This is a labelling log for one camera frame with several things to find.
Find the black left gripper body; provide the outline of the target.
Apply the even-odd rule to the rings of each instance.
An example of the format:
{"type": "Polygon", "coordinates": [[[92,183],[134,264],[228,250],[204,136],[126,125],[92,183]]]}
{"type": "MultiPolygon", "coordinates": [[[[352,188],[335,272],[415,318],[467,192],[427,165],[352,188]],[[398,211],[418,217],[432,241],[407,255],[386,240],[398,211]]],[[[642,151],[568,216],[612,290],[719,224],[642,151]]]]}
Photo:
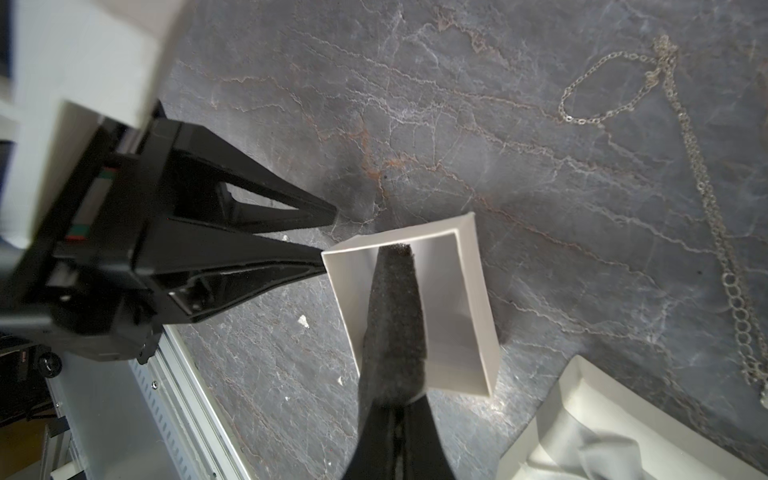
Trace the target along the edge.
{"type": "Polygon", "coordinates": [[[32,245],[1,264],[1,343],[28,342],[96,361],[152,358],[180,316],[137,266],[150,235],[176,216],[173,144],[180,123],[161,102],[146,131],[107,121],[32,245]]]}

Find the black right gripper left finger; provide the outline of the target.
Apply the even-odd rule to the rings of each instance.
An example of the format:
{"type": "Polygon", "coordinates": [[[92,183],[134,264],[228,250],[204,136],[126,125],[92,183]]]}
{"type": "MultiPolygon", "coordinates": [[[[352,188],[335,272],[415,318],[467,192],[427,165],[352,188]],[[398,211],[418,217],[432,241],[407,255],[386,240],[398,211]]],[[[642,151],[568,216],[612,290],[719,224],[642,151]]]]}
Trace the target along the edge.
{"type": "Polygon", "coordinates": [[[359,435],[344,480],[385,480],[396,477],[397,407],[373,405],[359,435]]]}

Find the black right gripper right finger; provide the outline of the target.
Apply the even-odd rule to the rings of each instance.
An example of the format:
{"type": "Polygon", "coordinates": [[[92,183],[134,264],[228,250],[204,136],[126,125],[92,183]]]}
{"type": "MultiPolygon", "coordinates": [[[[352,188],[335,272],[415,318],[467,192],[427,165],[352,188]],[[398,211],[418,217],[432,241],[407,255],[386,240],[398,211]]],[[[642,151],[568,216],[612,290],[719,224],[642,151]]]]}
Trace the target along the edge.
{"type": "Polygon", "coordinates": [[[454,479],[427,397],[401,409],[399,479],[454,479]]]}

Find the white bow jewelry box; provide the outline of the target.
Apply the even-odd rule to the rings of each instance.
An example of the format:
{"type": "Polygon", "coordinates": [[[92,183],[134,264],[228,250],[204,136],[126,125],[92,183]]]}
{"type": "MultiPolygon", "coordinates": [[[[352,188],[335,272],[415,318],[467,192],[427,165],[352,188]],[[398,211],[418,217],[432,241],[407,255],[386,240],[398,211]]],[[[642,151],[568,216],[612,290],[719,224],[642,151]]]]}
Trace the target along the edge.
{"type": "Polygon", "coordinates": [[[378,251],[395,244],[410,246],[414,257],[425,320],[427,387],[492,397],[501,352],[474,213],[358,235],[323,251],[355,363],[362,362],[378,251]]]}

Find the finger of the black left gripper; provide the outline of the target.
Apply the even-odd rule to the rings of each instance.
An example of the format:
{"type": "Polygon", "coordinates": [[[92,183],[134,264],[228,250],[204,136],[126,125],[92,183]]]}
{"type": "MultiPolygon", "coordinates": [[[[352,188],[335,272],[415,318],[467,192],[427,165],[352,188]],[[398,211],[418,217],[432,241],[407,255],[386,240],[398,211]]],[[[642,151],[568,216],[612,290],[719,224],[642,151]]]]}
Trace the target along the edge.
{"type": "Polygon", "coordinates": [[[325,273],[319,249],[166,218],[147,230],[134,272],[164,324],[193,324],[325,273]]]}
{"type": "Polygon", "coordinates": [[[251,234],[332,224],[337,208],[280,178],[211,130],[180,126],[170,166],[174,214],[251,234]]]}

